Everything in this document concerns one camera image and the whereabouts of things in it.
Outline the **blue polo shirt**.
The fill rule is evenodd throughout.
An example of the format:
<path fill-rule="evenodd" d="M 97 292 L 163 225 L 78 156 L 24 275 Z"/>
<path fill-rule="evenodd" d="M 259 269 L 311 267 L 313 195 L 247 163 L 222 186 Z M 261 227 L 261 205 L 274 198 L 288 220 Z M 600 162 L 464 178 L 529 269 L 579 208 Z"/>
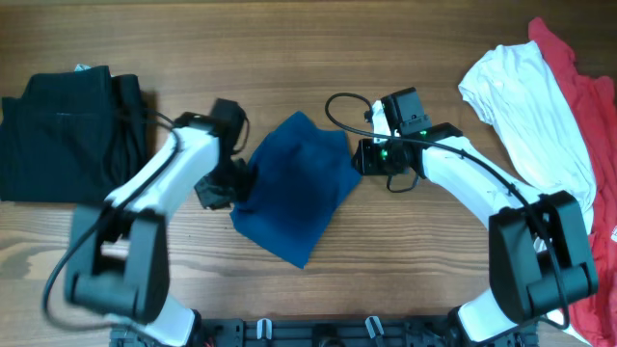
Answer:
<path fill-rule="evenodd" d="M 361 182 L 346 134 L 318 128 L 297 112 L 253 153 L 248 199 L 234 205 L 234 228 L 261 248 L 303 269 L 335 211 Z"/>

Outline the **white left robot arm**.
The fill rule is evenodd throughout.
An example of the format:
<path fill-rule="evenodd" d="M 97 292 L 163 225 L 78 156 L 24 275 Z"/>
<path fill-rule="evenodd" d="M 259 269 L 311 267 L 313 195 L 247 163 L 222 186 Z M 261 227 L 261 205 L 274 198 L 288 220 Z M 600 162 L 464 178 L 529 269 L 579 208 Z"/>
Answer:
<path fill-rule="evenodd" d="M 66 301 L 138 342 L 204 345 L 199 313 L 169 293 L 167 227 L 191 192 L 211 210 L 248 196 L 252 176 L 235 144 L 249 126 L 244 111 L 185 113 L 164 147 L 102 205 L 77 207 L 64 259 Z"/>

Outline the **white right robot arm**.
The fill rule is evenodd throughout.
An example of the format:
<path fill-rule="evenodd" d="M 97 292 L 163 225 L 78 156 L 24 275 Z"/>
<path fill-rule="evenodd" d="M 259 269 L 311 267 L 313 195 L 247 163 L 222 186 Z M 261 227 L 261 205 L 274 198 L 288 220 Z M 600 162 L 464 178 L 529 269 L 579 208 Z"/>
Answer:
<path fill-rule="evenodd" d="M 482 156 L 450 123 L 360 140 L 362 175 L 408 171 L 447 190 L 487 229 L 489 287 L 429 331 L 446 346 L 523 346 L 550 313 L 595 295 L 599 279 L 578 201 L 543 193 Z"/>

